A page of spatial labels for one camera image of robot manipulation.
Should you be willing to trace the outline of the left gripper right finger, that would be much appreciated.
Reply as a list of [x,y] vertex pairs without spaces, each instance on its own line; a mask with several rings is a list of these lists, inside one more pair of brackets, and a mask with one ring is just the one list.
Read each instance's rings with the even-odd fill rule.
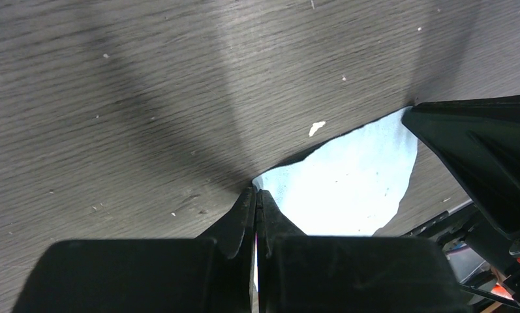
[[304,234],[258,193],[261,312],[469,312],[441,249],[417,237]]

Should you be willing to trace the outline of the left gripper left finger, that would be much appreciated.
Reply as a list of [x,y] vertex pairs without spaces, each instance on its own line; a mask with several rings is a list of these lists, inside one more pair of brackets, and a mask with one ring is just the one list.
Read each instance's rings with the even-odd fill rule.
[[39,258],[15,312],[250,312],[256,189],[194,239],[74,239]]

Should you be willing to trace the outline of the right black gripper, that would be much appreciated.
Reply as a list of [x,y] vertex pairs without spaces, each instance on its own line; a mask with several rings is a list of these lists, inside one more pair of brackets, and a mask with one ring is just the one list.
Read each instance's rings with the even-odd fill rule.
[[402,123],[472,201],[405,233],[434,241],[473,312],[520,312],[520,95],[424,102]]

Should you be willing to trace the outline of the light blue cleaning cloth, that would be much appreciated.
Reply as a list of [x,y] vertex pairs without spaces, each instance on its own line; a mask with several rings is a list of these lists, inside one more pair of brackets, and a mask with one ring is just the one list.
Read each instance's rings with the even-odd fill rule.
[[398,212],[418,153],[409,108],[332,139],[253,179],[307,235],[372,236]]

